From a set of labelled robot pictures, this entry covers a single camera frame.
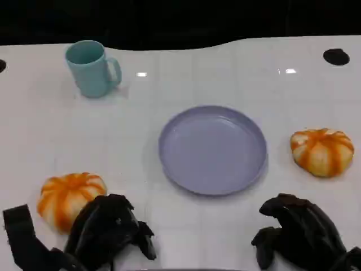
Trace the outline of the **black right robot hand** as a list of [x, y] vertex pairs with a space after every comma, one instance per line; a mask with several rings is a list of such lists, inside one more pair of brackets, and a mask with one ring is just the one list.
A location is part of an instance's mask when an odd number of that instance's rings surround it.
[[251, 241], [262, 270], [271, 266], [276, 253], [304, 270], [330, 270], [347, 253], [333, 221], [307, 199], [280, 193], [259, 212], [280, 224], [260, 229]]

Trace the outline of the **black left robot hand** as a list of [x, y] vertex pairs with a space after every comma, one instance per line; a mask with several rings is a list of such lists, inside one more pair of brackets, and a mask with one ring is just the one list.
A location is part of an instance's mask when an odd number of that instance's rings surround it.
[[74, 256], [87, 270], [112, 264], [128, 245], [141, 250], [149, 260], [156, 259], [151, 237], [153, 231], [137, 220], [134, 207], [123, 195], [97, 196], [76, 217], [64, 252]]

